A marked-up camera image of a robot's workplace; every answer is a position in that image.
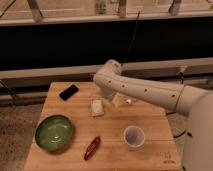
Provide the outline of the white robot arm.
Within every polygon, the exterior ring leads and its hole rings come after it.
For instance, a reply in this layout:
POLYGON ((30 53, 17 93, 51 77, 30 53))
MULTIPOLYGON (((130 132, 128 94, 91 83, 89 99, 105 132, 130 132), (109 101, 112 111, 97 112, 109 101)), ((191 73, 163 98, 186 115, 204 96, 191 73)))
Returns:
POLYGON ((121 75, 122 65, 108 60, 93 77, 102 96, 116 92, 175 111, 188 118, 181 166, 183 171, 213 171, 213 91, 121 75))

